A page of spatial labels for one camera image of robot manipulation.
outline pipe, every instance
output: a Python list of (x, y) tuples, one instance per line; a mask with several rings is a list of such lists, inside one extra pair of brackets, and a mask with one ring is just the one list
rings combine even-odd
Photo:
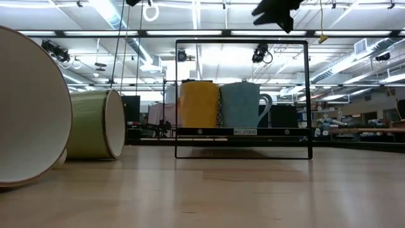
[(343, 55), (339, 59), (332, 61), (326, 68), (314, 72), (313, 77), (311, 78), (311, 83), (317, 83), (320, 80), (323, 80), (327, 77), (335, 75), (336, 73), (346, 70), (349, 67), (352, 67), (355, 64), (357, 64), (359, 60), (363, 60), (365, 58), (369, 58), (370, 56), (374, 56), (378, 53), (381, 53), (382, 51), (387, 50), (388, 48), (396, 45), (401, 41), (403, 41), (403, 39), (385, 38), (373, 43), (372, 45), (369, 45), (365, 53), (356, 54), (353, 50)]
[[(97, 12), (109, 23), (109, 25), (116, 30), (125, 31), (128, 26), (125, 22), (121, 22), (122, 17), (117, 12), (115, 3), (111, 0), (89, 0), (91, 5), (97, 10)], [(139, 44), (134, 38), (125, 38), (127, 44), (134, 50), (134, 52), (141, 58), (144, 63), (152, 63), (152, 57), (147, 51)]]

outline wooden floor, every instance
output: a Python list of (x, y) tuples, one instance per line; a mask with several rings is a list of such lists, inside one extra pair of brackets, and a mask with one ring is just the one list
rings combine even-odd
[(312, 161), (175, 160), (172, 147), (129, 146), (118, 161), (69, 162), (1, 192), (0, 227), (405, 227), (405, 155), (315, 148)]

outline light blue mug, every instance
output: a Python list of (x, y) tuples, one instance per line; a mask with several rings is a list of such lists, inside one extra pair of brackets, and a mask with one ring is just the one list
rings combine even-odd
[[(260, 99), (266, 101), (266, 108), (259, 115)], [(272, 102), (271, 96), (260, 94), (260, 86), (253, 83), (237, 82), (221, 86), (223, 127), (258, 127)]]

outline label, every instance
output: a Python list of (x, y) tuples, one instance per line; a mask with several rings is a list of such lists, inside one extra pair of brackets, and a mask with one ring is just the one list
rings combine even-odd
[(235, 136), (256, 136), (257, 134), (257, 129), (234, 129)]

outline yellow mug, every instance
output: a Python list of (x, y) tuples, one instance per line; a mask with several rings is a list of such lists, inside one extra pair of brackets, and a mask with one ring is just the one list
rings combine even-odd
[(220, 88), (211, 82), (182, 84), (178, 109), (183, 127), (216, 127)]

